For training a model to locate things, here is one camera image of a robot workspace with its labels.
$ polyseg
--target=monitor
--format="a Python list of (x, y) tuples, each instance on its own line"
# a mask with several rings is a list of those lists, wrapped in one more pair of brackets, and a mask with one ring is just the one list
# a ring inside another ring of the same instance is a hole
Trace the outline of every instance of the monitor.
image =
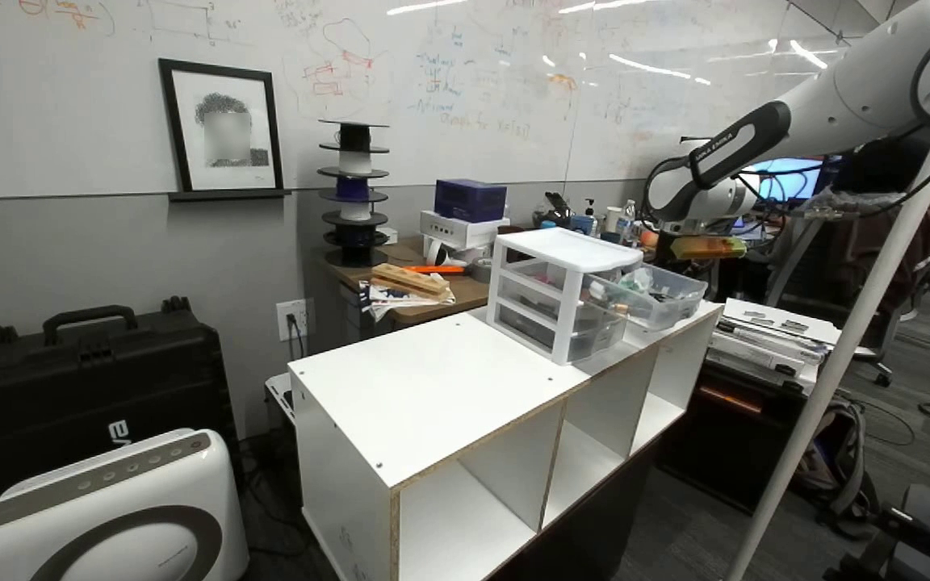
[(817, 195), (821, 158), (769, 158), (743, 168), (743, 176), (759, 190), (761, 199), (788, 202)]

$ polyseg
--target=white pole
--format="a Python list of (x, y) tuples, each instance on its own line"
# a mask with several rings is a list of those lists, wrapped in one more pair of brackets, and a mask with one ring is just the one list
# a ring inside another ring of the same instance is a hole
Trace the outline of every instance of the white pole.
[[(921, 185), (925, 175), (930, 175), (930, 153), (925, 153), (922, 168), (918, 172), (915, 185)], [(900, 214), (896, 214), (896, 221), (894, 221), (894, 225), (881, 245), (881, 255), (879, 255), (864, 287), (855, 296), (855, 308), (841, 327), (841, 337), (839, 337), (837, 348), (828, 353), (806, 406), (802, 410), (802, 416), (795, 423), (795, 433), (784, 447), (784, 454), (766, 484), (766, 493), (752, 512), (752, 525), (745, 533), (743, 551), (736, 556), (727, 581), (745, 578), (752, 556), (766, 537), (766, 525), (775, 516), (775, 511), (788, 490), (788, 481), (791, 481), (804, 450), (810, 447), (817, 423), (821, 423), (834, 392), (839, 386), (864, 327), (873, 324), (873, 317), (875, 317), (875, 311), (888, 291), (894, 267), (900, 265), (904, 253), (910, 250), (910, 238), (915, 238), (925, 208), (930, 208), (930, 185), (921, 187), (921, 195), (900, 208)]]

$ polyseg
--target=framed picture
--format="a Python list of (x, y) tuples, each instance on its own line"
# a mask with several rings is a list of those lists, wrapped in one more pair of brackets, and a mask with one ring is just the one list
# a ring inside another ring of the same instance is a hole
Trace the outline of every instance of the framed picture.
[(280, 197), (280, 153), (267, 72), (162, 59), (176, 197)]

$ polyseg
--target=whiteboard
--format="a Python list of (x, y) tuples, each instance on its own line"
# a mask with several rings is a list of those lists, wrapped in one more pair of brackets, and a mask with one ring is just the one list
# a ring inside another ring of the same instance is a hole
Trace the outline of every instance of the whiteboard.
[(157, 59), (272, 72), (283, 182), (310, 187), (329, 185), (317, 168), (331, 166), (331, 117), (389, 127), (387, 185), (635, 176), (677, 137), (810, 76), (788, 38), (841, 52), (784, 0), (447, 0), (387, 15), (403, 4), (0, 0), (0, 197), (174, 190)]

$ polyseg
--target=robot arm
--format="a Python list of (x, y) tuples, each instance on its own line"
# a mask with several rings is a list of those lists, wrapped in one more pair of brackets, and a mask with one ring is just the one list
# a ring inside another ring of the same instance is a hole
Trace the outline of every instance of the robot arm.
[(930, 0), (881, 24), (823, 74), (745, 112), (645, 182), (645, 209), (667, 232), (736, 216), (752, 197), (727, 185), (740, 168), (780, 154), (834, 154), (930, 127)]

